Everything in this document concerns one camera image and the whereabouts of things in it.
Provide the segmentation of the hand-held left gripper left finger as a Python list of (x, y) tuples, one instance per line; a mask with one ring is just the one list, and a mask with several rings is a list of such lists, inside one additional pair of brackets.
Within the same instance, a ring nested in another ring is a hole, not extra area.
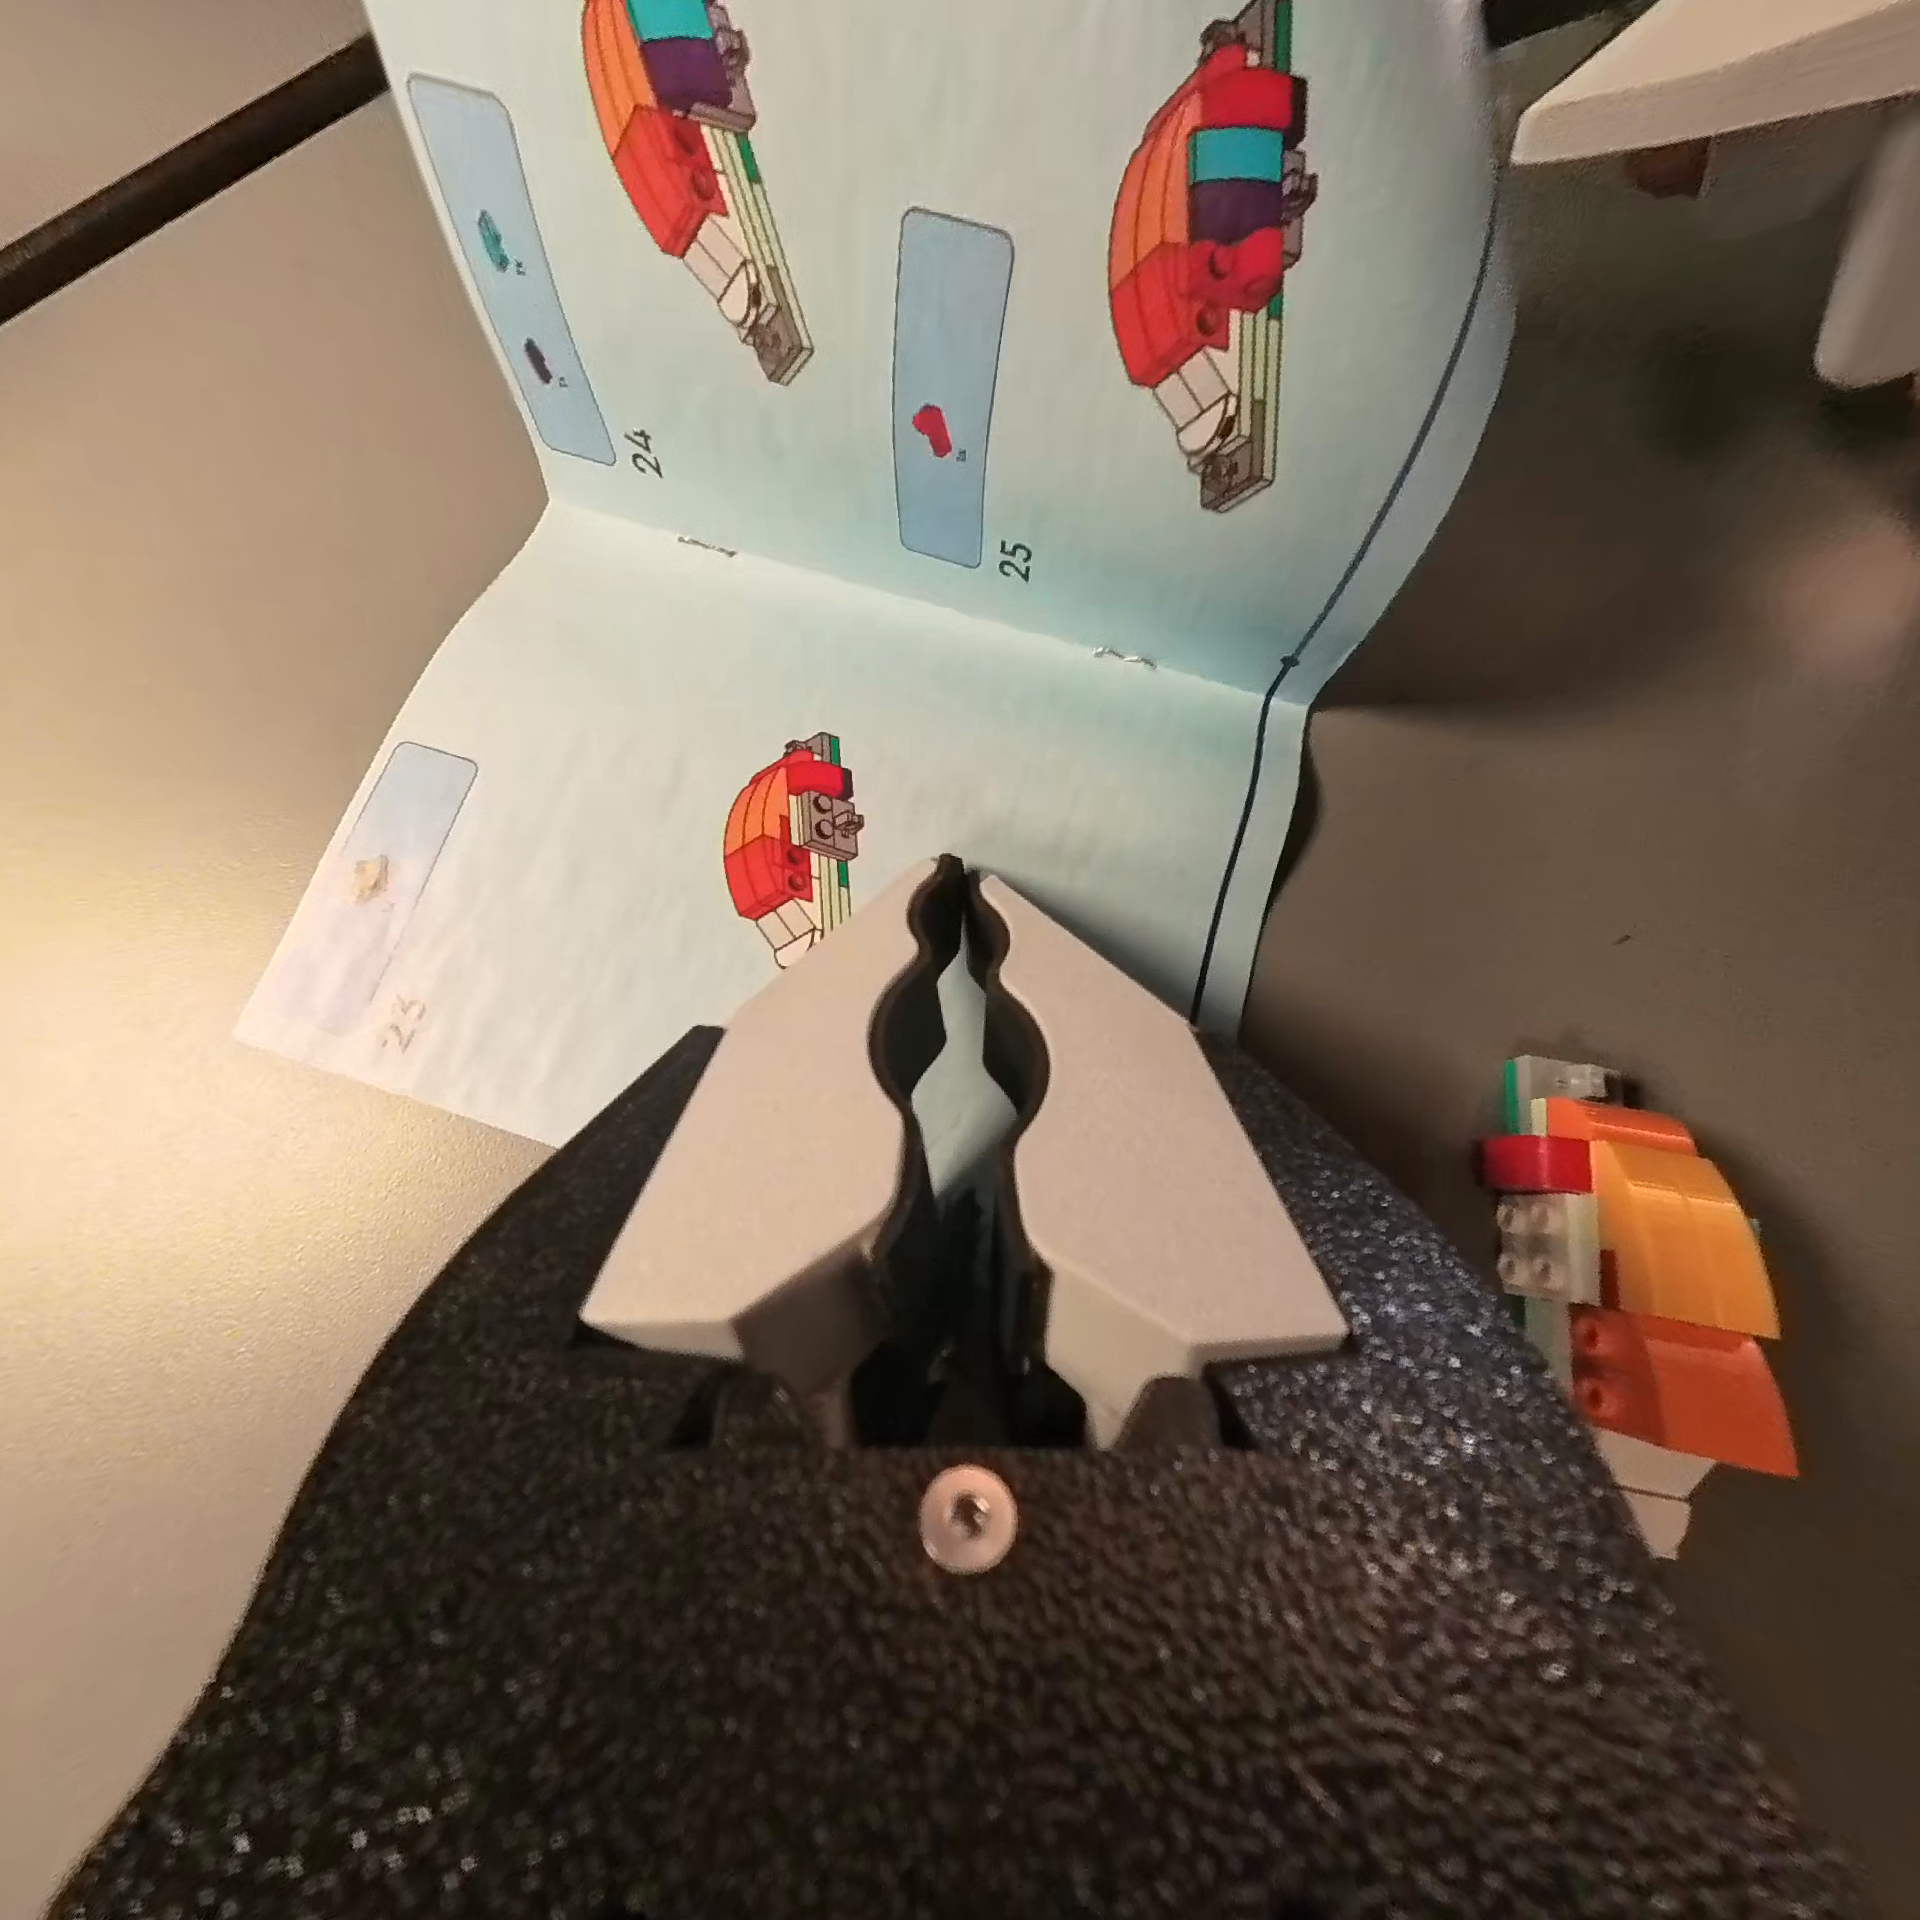
[(856, 1441), (856, 1370), (922, 1350), (937, 1219), (912, 1094), (945, 1044), (965, 866), (912, 865), (727, 1023), (617, 1231), (583, 1325), (776, 1380)]

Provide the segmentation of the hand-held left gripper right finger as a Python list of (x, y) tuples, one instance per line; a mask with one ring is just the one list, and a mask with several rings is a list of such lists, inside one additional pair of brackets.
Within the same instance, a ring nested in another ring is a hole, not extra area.
[(1192, 1026), (1007, 879), (966, 882), (1015, 1395), (1055, 1382), (1112, 1449), (1165, 1386), (1325, 1357), (1350, 1335)]

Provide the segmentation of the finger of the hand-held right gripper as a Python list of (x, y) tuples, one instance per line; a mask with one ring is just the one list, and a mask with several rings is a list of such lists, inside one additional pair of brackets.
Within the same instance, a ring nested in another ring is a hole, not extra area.
[(1659, 2), (1525, 110), (1509, 158), (1669, 149), (1914, 91), (1914, 2)]

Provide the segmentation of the pale blue instruction booklet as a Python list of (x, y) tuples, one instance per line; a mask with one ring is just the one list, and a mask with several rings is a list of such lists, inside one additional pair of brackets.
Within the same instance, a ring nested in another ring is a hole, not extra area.
[(561, 1145), (937, 855), (1231, 1034), (1503, 372), (1480, 4), (367, 20), (546, 503), (238, 1035)]

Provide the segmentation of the multicoloured lego model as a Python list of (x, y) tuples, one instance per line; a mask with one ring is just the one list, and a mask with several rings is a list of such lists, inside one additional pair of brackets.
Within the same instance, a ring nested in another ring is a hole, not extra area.
[(1610, 1066), (1517, 1054), (1473, 1163), (1509, 1307), (1648, 1553), (1678, 1558), (1715, 1470), (1798, 1474), (1760, 1231), (1685, 1123)]

